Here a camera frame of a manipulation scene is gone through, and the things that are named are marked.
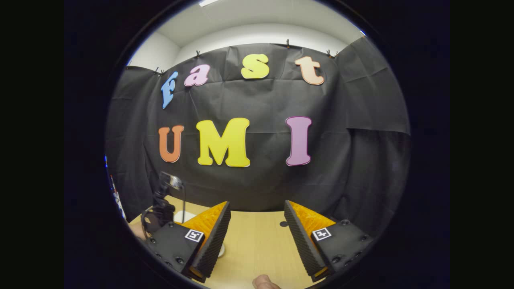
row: purple letter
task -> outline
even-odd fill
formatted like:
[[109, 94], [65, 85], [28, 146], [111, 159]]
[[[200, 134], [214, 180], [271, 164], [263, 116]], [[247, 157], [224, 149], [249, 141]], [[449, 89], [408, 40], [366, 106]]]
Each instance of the purple letter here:
[[286, 119], [286, 124], [291, 128], [291, 155], [286, 164], [290, 167], [308, 164], [310, 156], [307, 154], [307, 130], [312, 121], [308, 117], [292, 116]]
[[186, 80], [184, 81], [185, 86], [200, 86], [207, 82], [207, 73], [209, 73], [209, 70], [211, 67], [208, 64], [202, 64], [199, 65], [191, 70], [192, 73], [189, 75]]

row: ceiling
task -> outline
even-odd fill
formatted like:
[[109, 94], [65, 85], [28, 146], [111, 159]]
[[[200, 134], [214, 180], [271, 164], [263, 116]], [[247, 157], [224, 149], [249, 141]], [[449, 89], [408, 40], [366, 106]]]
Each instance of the ceiling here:
[[280, 23], [314, 29], [346, 44], [362, 35], [338, 12], [313, 0], [219, 0], [205, 7], [193, 4], [157, 31], [179, 47], [226, 28]]

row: foam letter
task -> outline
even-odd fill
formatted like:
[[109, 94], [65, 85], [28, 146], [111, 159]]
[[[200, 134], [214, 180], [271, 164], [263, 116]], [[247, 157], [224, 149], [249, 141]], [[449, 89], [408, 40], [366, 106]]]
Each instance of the foam letter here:
[[269, 67], [265, 64], [268, 57], [264, 54], [250, 54], [243, 58], [241, 74], [244, 78], [265, 78], [269, 73]]
[[209, 149], [218, 165], [221, 165], [228, 149], [225, 163], [229, 167], [247, 167], [250, 160], [246, 157], [245, 134], [250, 121], [246, 118], [232, 118], [219, 137], [212, 120], [202, 120], [196, 124], [200, 131], [200, 157], [198, 163], [204, 166], [212, 165]]
[[308, 117], [293, 116], [286, 119], [286, 124], [291, 128], [291, 154], [286, 164], [290, 167], [308, 164], [310, 156], [307, 154], [307, 130], [312, 121]]
[[305, 82], [312, 85], [320, 85], [325, 82], [322, 76], [317, 76], [314, 67], [320, 68], [320, 63], [313, 61], [310, 56], [305, 56], [295, 60], [295, 64], [300, 66], [302, 77]]
[[176, 125], [171, 128], [174, 134], [173, 140], [173, 153], [168, 152], [168, 133], [170, 132], [170, 128], [160, 128], [159, 129], [159, 152], [164, 161], [167, 162], [176, 162], [180, 157], [180, 135], [182, 131], [184, 131], [184, 127], [182, 125]]
[[170, 78], [162, 85], [162, 109], [164, 109], [168, 103], [173, 99], [173, 94], [171, 93], [175, 89], [175, 78], [177, 78], [178, 72], [174, 72]]
[[202, 64], [195, 68], [193, 68], [189, 73], [189, 75], [186, 80], [184, 81], [185, 86], [200, 86], [207, 82], [207, 73], [209, 73], [209, 70], [211, 67], [208, 64]]

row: table surface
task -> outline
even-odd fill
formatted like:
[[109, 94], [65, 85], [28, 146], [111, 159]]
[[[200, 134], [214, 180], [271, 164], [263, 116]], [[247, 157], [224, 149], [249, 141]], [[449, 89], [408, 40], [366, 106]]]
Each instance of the table surface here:
[[[166, 200], [181, 210], [182, 200], [167, 196]], [[208, 207], [186, 202], [186, 211], [195, 215]], [[282, 289], [306, 288], [315, 283], [307, 275], [296, 250], [284, 211], [240, 212], [232, 217], [223, 244], [225, 253], [218, 258], [211, 277], [204, 286], [212, 289], [253, 289], [252, 280], [267, 274]], [[141, 222], [141, 217], [131, 224]]]

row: white wall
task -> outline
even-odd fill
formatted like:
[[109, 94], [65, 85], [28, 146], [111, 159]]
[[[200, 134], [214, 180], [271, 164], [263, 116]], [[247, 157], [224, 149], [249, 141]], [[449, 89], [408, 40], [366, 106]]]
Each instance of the white wall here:
[[239, 44], [285, 44], [287, 39], [289, 39], [290, 45], [303, 46], [321, 52], [330, 49], [332, 55], [348, 45], [328, 34], [301, 26], [273, 23], [250, 24], [220, 30], [187, 44], [180, 49], [173, 65], [196, 56], [197, 50], [200, 50], [200, 53], [205, 53]]
[[139, 49], [129, 60], [131, 66], [140, 66], [155, 70], [159, 67], [159, 72], [170, 69], [175, 63], [180, 47], [178, 47], [168, 37], [155, 32], [143, 42]]

